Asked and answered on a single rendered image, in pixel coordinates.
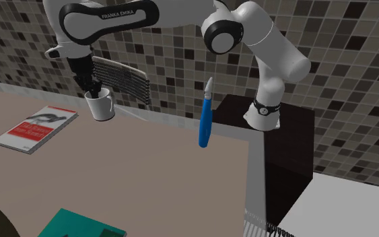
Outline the white mug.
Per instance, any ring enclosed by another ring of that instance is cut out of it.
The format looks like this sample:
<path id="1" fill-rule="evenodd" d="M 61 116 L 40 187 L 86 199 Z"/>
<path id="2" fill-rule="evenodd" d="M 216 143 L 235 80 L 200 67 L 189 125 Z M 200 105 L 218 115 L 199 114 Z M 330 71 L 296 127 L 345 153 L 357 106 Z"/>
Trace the white mug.
<path id="1" fill-rule="evenodd" d="M 95 120 L 107 121 L 115 116 L 114 99 L 108 88 L 101 88 L 98 98 L 92 98 L 90 92 L 86 92 L 84 98 Z"/>

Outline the blue-handled knife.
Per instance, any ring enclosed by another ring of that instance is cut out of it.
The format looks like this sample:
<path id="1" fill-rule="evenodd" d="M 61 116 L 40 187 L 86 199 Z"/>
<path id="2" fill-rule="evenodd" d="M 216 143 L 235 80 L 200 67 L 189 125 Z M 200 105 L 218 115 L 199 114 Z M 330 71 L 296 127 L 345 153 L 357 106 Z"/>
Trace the blue-handled knife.
<path id="1" fill-rule="evenodd" d="M 199 124 L 199 146 L 202 148 L 207 147 L 209 138 L 211 135 L 212 116 L 213 116 L 212 109 L 211 109 L 212 88 L 213 88 L 213 78 L 210 77 L 204 90 L 203 109 L 202 109 L 201 119 L 200 119 L 200 124 Z"/>

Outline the black robot stand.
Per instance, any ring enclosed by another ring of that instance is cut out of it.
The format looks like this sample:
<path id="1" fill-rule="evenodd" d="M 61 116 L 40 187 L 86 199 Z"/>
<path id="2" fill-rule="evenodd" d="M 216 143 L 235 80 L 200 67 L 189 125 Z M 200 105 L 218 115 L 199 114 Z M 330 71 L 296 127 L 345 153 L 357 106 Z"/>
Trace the black robot stand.
<path id="1" fill-rule="evenodd" d="M 213 130 L 246 140 L 230 157 L 244 168 L 248 213 L 278 226 L 313 179 L 314 111 L 281 104 L 281 126 L 255 131 L 244 120 L 252 98 L 228 94 L 213 110 Z"/>

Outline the white and red book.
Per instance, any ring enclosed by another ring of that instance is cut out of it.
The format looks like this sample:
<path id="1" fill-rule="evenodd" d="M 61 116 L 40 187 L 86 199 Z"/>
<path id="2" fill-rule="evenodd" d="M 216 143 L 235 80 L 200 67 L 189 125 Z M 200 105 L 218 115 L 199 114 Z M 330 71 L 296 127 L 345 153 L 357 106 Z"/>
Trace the white and red book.
<path id="1" fill-rule="evenodd" d="M 0 146 L 33 154 L 78 117 L 74 110 L 45 106 L 0 135 Z"/>

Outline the teal book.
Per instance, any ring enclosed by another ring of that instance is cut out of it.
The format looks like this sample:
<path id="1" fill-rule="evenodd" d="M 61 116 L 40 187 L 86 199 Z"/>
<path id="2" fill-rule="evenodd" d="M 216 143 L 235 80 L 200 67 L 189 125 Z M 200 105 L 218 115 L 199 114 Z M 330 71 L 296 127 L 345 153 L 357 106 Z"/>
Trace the teal book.
<path id="1" fill-rule="evenodd" d="M 127 237 L 127 232 L 61 208 L 38 237 Z"/>

